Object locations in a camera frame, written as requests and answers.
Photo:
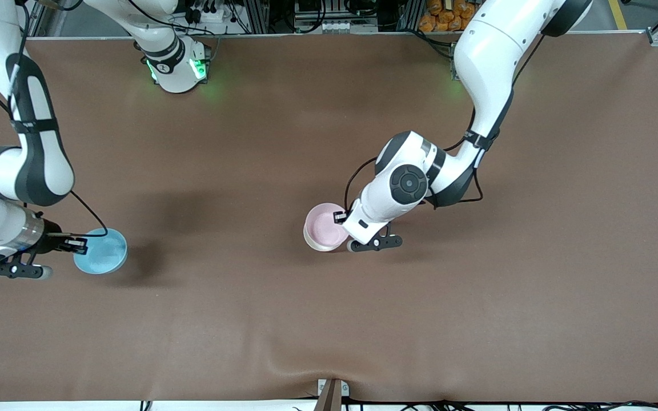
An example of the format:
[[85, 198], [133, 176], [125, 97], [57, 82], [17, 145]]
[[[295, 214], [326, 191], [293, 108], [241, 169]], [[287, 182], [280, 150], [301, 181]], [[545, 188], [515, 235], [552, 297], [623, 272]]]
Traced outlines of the metal table edge clamp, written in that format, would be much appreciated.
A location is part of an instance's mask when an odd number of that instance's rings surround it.
[[340, 379], [318, 380], [318, 400], [313, 411], [345, 411], [343, 399], [350, 397], [350, 387]]

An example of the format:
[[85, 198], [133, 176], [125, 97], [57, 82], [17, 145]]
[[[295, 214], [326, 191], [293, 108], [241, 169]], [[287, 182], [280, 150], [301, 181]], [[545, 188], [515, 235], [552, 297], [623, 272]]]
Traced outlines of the pink bowl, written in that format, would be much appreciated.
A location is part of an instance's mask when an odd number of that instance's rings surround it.
[[342, 216], [346, 211], [334, 203], [321, 203], [309, 211], [303, 226], [303, 236], [309, 247], [329, 252], [344, 244], [349, 234], [335, 222], [335, 213]]

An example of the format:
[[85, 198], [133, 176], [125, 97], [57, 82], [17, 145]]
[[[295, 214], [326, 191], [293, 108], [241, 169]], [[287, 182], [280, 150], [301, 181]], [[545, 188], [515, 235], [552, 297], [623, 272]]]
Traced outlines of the white power strip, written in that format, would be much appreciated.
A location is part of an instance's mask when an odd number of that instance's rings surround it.
[[234, 14], [224, 0], [185, 0], [187, 23], [234, 22]]

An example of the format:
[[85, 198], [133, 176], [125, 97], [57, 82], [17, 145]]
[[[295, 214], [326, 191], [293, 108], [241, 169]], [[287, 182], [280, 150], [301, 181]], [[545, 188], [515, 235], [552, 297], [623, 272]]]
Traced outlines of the orange packaged goods pile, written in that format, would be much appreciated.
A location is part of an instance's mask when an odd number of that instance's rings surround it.
[[452, 0], [424, 0], [425, 11], [420, 16], [418, 31], [420, 32], [452, 32], [462, 29], [462, 19], [455, 15]]

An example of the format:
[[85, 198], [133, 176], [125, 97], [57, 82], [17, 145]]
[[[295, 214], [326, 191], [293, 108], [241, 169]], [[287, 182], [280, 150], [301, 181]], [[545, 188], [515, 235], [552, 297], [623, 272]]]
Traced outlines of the light blue bowl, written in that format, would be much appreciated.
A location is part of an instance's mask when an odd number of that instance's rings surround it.
[[102, 275], [117, 271], [126, 262], [128, 245], [125, 237], [111, 227], [94, 229], [83, 235], [86, 253], [73, 256], [75, 266], [84, 273]]

